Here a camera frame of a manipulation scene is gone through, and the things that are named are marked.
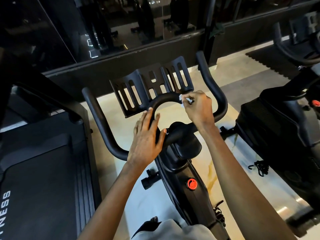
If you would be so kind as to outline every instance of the person's right hand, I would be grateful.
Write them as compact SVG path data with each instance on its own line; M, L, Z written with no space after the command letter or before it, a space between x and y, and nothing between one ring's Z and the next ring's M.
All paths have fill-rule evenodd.
M189 119L200 129L214 124L212 100L202 91L189 92L182 95L182 102Z

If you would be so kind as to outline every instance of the person's left hand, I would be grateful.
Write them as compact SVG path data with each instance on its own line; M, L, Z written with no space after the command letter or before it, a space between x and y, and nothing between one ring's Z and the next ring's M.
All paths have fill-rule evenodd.
M144 111L141 118L137 121L133 129L133 142L129 150L128 162L137 166L140 170L144 170L161 152L163 141L166 136L167 129L160 132L158 143L156 144L156 131L160 114L158 113L152 122L150 128L150 120L153 109Z

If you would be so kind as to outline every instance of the person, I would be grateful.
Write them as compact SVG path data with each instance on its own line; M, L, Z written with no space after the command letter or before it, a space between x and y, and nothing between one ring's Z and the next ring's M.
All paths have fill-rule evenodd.
M235 159L214 124L212 101L202 91L182 96L189 119L205 140L213 160L226 203L246 240L296 240L295 236L247 176ZM128 161L110 188L78 240L112 240L118 228L127 199L138 177L162 150L166 129L156 141L160 115L150 125L152 108L137 121ZM139 231L132 240L215 240L211 231L202 225L181 228L166 220L153 231Z

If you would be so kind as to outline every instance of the red button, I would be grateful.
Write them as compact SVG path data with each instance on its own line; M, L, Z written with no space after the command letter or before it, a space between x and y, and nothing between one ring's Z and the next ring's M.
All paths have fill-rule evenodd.
M195 190L198 186L198 182L194 178L190 178L188 179L186 185L190 190Z
M320 107L320 102L318 100L313 100L312 105L315 107Z

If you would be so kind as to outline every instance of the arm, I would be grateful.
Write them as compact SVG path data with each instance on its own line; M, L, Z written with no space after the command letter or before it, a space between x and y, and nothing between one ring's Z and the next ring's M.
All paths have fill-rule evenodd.
M78 240L112 240L114 238L134 184L162 150L166 129L162 130L156 144L156 130L160 115L157 114L149 128L151 116L152 108L148 112L145 111L137 121L133 130L134 137L128 161Z
M189 104L185 98L192 98ZM205 140L227 205L246 240L296 240L235 159L214 124L212 101L202 91L182 96L184 107Z

